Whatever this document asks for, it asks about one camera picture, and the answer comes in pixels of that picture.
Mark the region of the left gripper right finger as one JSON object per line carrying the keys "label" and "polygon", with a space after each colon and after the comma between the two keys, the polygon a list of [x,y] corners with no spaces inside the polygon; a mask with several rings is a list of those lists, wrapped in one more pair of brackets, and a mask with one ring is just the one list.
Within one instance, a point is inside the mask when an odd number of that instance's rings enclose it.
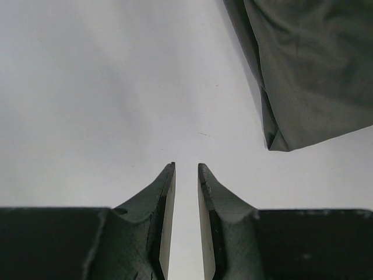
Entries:
{"label": "left gripper right finger", "polygon": [[256,209],[203,163],[198,199],[205,279],[371,279],[372,212]]}

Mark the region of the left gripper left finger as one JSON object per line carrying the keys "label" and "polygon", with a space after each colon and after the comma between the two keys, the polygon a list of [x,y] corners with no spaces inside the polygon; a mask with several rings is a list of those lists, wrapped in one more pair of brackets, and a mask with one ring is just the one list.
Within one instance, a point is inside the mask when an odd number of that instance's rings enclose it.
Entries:
{"label": "left gripper left finger", "polygon": [[175,164],[115,208],[1,208],[2,279],[166,279]]}

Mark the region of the grey t shirt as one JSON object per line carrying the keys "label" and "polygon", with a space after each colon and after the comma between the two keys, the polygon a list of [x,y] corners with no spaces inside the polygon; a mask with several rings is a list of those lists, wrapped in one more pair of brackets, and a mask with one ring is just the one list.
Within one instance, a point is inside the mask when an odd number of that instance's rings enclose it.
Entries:
{"label": "grey t shirt", "polygon": [[371,1],[225,1],[271,151],[372,125]]}

